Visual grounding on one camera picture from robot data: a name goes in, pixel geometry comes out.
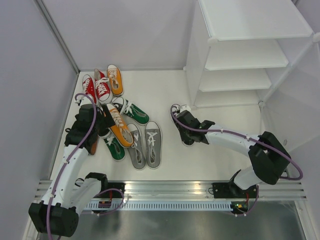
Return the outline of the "black sneaker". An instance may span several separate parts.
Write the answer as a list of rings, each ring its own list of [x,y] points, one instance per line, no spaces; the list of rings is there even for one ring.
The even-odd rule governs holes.
[[[177,115],[180,113],[180,107],[181,106],[179,104],[173,104],[172,109],[170,110],[170,112],[173,113],[173,116],[176,118]],[[175,124],[176,128],[178,129],[182,143],[187,147],[191,147],[195,143],[195,141],[191,139],[189,136],[187,136],[186,130],[184,130],[184,128],[180,124],[178,124],[173,117],[171,119],[172,122]]]
[[[77,146],[84,138],[84,135],[70,135],[66,136],[64,145],[66,147],[72,145]],[[98,144],[98,136],[97,135],[89,135],[84,142],[80,145],[80,149],[86,149],[90,155],[94,155],[97,150]]]

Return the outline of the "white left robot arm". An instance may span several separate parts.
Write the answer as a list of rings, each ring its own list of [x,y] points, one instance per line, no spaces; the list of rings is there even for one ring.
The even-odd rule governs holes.
[[[87,204],[95,196],[108,195],[108,178],[104,173],[88,173],[82,185],[74,189],[83,163],[96,153],[101,118],[100,110],[92,104],[82,105],[75,115],[75,122],[67,130],[57,174],[40,202],[32,203],[28,209],[39,233],[71,237]]]

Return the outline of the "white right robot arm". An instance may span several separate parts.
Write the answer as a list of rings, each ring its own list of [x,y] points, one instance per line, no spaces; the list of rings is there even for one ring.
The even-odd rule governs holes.
[[[188,110],[178,110],[172,115],[179,133],[188,142],[218,145],[249,158],[251,166],[238,170],[226,183],[226,192],[235,198],[260,183],[275,185],[290,163],[288,152],[268,131],[245,135],[223,129],[213,121],[199,122]]]

